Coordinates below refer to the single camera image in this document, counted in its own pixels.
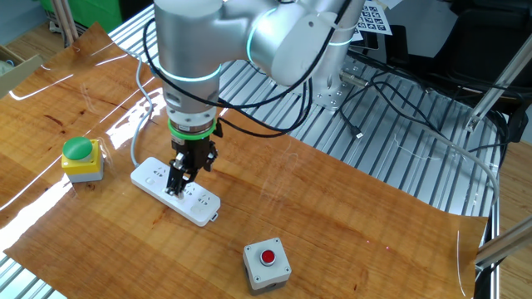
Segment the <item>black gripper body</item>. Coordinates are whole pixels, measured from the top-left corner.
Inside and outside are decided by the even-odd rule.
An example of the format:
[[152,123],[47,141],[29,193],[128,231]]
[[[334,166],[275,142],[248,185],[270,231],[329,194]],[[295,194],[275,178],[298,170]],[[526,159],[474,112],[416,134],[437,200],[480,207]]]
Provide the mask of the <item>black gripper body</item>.
[[215,142],[209,136],[199,140],[186,140],[184,137],[171,136],[172,148],[176,156],[170,161],[172,172],[195,173],[200,169],[210,172],[218,157]]

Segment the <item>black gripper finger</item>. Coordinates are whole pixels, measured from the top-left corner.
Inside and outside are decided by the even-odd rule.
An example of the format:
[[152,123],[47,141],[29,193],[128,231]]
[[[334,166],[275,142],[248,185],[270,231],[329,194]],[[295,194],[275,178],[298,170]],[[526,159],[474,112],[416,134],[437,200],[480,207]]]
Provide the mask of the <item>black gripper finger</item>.
[[184,160],[185,155],[183,153],[178,153],[175,158],[169,162],[170,172],[165,189],[166,193],[169,195],[180,195],[183,192],[183,175],[185,173]]
[[195,181],[197,173],[199,172],[198,168],[192,167],[187,168],[181,161],[176,161],[177,168],[177,185],[176,185],[176,196],[178,198],[183,197],[183,192],[188,183]]

